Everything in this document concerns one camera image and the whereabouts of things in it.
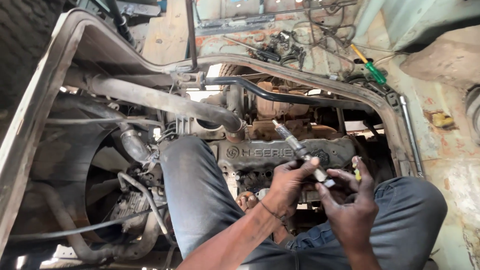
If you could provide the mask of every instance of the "bracelet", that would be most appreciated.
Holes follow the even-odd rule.
[[[272,216],[278,218],[282,223],[285,222],[285,218],[287,218],[285,215],[283,215],[282,217],[279,217],[279,216],[277,216],[274,212],[270,211],[270,209],[268,209],[261,200],[260,200],[260,203],[264,206],[264,208],[265,208],[270,214],[272,214]]]

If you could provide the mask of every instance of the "jeans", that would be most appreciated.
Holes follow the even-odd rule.
[[[168,209],[185,258],[245,213],[230,194],[210,147],[197,137],[183,137],[163,152],[161,165]],[[432,251],[447,206],[431,183],[398,177],[375,189],[379,212],[370,242],[382,269],[421,270]],[[300,233],[287,248],[265,239],[239,269],[351,269],[342,246],[324,223]]]

